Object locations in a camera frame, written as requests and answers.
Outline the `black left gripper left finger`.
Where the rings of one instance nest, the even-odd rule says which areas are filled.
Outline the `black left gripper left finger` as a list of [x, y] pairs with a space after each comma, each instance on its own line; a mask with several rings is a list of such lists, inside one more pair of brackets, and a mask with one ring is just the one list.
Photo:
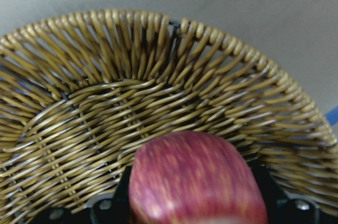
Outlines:
[[131, 166], [125, 168], [114, 195], [101, 195], [90, 207], [78, 213], [63, 207], [45, 209], [31, 223], [130, 223], [128, 189], [131, 171]]

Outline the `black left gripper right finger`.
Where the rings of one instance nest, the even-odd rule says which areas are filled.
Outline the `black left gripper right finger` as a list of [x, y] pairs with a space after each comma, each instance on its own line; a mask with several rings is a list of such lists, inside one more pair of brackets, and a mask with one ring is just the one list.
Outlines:
[[264, 166], [252, 167], [253, 175], [264, 199], [269, 223], [337, 223], [310, 198], [287, 194]]

